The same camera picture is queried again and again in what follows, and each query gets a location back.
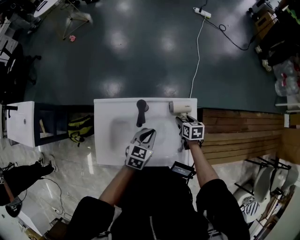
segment white cable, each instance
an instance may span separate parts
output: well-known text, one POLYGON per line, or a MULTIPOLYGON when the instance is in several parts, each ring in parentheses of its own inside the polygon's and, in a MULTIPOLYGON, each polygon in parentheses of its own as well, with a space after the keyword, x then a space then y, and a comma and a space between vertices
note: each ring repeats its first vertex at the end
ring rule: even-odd
POLYGON ((197 72, 198 72, 198 67, 199 67, 199 62, 200 62, 200 54, 199 54, 199 44, 198 44, 198 39, 199 39, 201 30, 202 30, 202 28, 203 28, 203 24, 204 24, 205 19, 206 19, 206 17, 204 17, 204 19, 203 19, 202 26, 201 26, 201 28, 200 28, 200 31, 199 31, 199 34, 198 34, 198 37, 197 37, 198 63, 197 63, 197 68, 196 68, 196 71, 195 71, 195 75, 194 75, 193 80, 192 80, 192 87, 191 87, 191 93, 190 93, 190 95, 189 95, 189 98, 192 97, 193 86, 194 86, 194 80, 195 80, 195 77, 196 77, 197 72))

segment black sleeve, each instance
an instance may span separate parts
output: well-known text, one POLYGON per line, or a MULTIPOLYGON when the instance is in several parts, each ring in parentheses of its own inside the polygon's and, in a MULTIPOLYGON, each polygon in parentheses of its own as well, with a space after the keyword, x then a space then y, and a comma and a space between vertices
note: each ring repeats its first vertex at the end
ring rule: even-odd
POLYGON ((107 231, 113 221, 114 207, 93 197, 78 204, 64 237, 65 240, 91 240, 107 231))
POLYGON ((248 225, 240 207, 226 184, 215 179, 207 182, 197 195, 199 214, 207 211, 207 218, 214 228, 224 233, 229 240, 249 240, 248 225))

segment black t-shirt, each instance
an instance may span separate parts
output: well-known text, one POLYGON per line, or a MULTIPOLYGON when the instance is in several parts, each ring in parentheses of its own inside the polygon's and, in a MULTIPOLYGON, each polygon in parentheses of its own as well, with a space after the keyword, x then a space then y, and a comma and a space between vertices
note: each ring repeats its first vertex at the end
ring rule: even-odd
POLYGON ((185 181, 169 169, 143 170, 120 203, 122 213, 113 222, 115 208, 92 197, 83 198, 67 228, 66 240, 90 240, 108 230, 112 239, 208 239, 208 222, 229 240, 250 239, 237 201, 222 180, 206 183, 197 195, 197 211, 185 181))

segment power plug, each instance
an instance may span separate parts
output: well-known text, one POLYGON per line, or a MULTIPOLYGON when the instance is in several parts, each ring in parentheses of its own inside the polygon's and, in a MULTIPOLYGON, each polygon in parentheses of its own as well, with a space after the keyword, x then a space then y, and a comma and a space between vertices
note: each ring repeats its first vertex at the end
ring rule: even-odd
POLYGON ((204 16, 205 18, 211 18, 211 14, 209 12, 206 12, 197 7, 193 7, 193 10, 195 11, 195 13, 200 14, 200 15, 204 16))

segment zipper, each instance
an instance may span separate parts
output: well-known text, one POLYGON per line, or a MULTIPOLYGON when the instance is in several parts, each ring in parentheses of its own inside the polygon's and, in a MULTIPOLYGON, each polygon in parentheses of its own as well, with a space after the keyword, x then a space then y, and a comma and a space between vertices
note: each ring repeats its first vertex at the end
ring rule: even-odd
POLYGON ((154 227, 153 227, 152 216, 150 216, 150 226, 151 226, 151 229, 152 229, 153 239, 157 240, 156 234, 155 234, 155 231, 154 231, 154 227))

